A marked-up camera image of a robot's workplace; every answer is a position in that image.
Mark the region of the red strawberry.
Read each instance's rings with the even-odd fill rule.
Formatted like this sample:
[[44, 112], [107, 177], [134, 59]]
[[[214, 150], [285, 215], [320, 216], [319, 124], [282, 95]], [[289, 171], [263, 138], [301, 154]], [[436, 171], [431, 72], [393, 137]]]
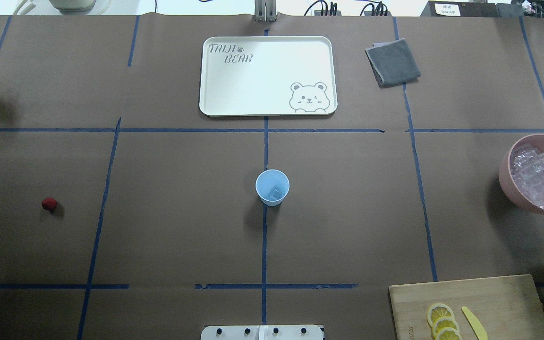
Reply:
[[42, 200], [41, 206], [46, 211], [54, 212], [58, 207], [58, 201], [51, 196], [48, 196]]

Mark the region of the pile of clear ice cubes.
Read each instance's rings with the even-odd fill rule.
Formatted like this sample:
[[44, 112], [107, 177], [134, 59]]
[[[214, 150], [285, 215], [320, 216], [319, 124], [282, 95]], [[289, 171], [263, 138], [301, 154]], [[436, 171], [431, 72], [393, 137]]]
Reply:
[[512, 154], [511, 174], [523, 195], [544, 210], [544, 152], [531, 144], [516, 147]]

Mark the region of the light blue cup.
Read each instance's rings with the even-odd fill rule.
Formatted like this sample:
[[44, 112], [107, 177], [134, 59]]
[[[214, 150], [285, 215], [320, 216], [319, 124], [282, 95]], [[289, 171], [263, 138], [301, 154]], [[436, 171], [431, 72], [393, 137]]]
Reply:
[[[283, 198], [280, 200], [270, 200], [270, 191], [273, 188], [283, 191]], [[270, 169], [263, 171], [255, 181], [255, 191], [266, 206], [279, 206], [289, 194], [289, 190], [289, 178], [280, 170]]]

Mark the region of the pink bowl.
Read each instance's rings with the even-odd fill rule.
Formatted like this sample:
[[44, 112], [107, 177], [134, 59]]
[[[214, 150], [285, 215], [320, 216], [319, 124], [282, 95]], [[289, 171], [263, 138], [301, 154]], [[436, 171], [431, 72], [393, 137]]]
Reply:
[[503, 160], [500, 163], [498, 171], [498, 179], [501, 185], [502, 191], [517, 207], [529, 211], [531, 213], [537, 213], [544, 215], [544, 208], [536, 206], [533, 202], [523, 194], [522, 191], [516, 186], [511, 173], [512, 158], [516, 148], [531, 144], [533, 147], [539, 147], [540, 151], [544, 152], [544, 134], [529, 134], [520, 138], [511, 149], [505, 154]]

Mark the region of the bamboo cutting board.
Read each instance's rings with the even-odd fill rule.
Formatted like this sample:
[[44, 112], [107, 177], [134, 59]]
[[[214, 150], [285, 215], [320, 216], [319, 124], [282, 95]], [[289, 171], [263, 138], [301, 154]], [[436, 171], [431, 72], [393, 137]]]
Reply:
[[431, 340], [429, 307], [448, 305], [464, 340], [475, 340], [462, 312], [467, 307], [491, 340], [544, 340], [544, 310], [531, 275], [445, 280], [389, 288], [399, 340]]

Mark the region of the yellow plastic knife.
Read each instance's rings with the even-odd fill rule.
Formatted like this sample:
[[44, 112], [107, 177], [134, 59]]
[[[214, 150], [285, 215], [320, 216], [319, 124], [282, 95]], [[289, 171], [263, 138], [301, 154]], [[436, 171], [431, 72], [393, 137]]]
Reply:
[[462, 307], [461, 308], [463, 315], [466, 317], [466, 320], [470, 324], [471, 329], [473, 330], [475, 336], [478, 340], [488, 340], [488, 333], [486, 332], [485, 327], [482, 325], [481, 321], [477, 316], [471, 312], [470, 308]]

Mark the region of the lemon slices row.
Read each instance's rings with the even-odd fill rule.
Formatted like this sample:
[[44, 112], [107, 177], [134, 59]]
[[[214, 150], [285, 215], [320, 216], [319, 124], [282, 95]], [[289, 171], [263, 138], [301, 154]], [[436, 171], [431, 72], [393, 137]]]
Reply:
[[455, 312], [445, 303], [434, 303], [426, 312], [432, 340], [461, 340]]

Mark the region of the grey folded cloth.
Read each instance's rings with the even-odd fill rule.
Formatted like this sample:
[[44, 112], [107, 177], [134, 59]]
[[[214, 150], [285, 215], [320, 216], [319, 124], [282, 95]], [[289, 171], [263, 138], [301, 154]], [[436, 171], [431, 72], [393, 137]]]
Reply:
[[406, 39], [374, 43], [365, 49], [365, 55], [380, 87], [393, 87], [418, 80], [421, 77], [416, 60]]

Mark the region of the white bear tray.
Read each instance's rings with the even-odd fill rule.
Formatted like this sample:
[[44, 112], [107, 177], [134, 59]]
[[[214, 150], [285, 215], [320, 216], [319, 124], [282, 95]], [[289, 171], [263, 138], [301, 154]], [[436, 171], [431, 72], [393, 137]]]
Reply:
[[324, 36], [217, 36], [203, 43], [199, 109], [212, 118], [330, 115], [338, 106]]

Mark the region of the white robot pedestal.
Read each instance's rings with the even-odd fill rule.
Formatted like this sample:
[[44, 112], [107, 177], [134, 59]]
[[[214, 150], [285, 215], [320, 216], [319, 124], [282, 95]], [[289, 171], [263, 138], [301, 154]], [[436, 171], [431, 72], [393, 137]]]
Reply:
[[324, 340], [324, 327], [314, 324], [210, 325], [201, 340]]

